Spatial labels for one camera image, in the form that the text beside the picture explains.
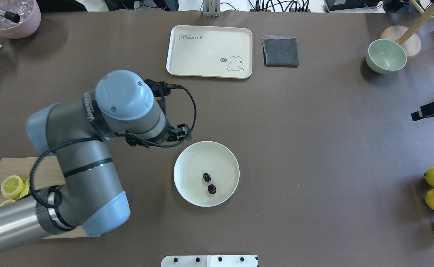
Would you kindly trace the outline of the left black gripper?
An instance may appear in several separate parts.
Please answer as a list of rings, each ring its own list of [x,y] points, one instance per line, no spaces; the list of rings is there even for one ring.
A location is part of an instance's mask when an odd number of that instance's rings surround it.
[[[171,127],[169,123],[160,123],[148,132],[135,133],[127,131],[126,133],[156,144],[162,144],[168,141],[170,136],[171,142],[188,141],[192,138],[191,128],[186,123],[177,125],[177,127]],[[146,142],[130,137],[126,138],[126,142],[130,146],[142,146],[146,148],[151,146]]]

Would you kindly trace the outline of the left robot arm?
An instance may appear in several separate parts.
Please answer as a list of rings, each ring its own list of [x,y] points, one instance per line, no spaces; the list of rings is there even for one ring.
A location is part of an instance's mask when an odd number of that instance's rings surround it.
[[[32,114],[26,132],[40,156],[30,195],[0,208],[0,253],[76,227],[97,237],[125,223],[129,203],[106,142],[171,148],[190,139],[193,127],[172,127],[166,117],[164,97],[173,89],[189,93],[116,70],[80,99]]]

